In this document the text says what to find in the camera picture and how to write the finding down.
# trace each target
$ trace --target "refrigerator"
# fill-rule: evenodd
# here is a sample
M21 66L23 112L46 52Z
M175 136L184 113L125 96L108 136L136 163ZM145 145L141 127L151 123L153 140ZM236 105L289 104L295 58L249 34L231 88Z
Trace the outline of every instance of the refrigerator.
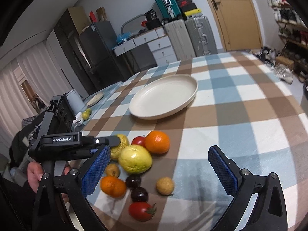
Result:
M92 23L79 36L85 59L103 87L125 82L133 75L124 58L116 57L113 53L116 39L116 33L109 21Z

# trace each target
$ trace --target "orange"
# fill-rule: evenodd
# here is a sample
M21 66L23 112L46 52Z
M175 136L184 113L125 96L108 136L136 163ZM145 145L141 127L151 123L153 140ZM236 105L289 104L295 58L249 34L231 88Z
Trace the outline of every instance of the orange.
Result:
M154 154L164 154L170 148L170 139L162 131L153 130L145 138L145 147Z
M114 198L126 193L125 182L114 176L103 177L100 181L100 188L105 194Z

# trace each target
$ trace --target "red tomato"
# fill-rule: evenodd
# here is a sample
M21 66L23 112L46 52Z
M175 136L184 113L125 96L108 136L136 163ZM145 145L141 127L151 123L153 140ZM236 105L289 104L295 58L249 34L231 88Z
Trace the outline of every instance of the red tomato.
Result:
M151 206L146 202L134 202L128 208L128 213L137 221L148 221L153 218L156 212L155 204Z
M137 136L131 142L132 145L140 145L145 147L145 137L144 136Z

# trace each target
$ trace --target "ceiling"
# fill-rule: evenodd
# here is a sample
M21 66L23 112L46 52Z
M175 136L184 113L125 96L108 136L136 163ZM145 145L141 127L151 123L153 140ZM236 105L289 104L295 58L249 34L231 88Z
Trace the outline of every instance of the ceiling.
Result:
M64 11L78 0L34 0L0 47L0 70L29 47L47 39Z

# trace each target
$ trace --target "wooden door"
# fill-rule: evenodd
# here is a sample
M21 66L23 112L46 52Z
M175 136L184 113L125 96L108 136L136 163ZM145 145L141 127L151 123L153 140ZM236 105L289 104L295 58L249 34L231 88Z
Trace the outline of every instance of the wooden door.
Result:
M261 34L251 0L208 0L227 51L258 49Z

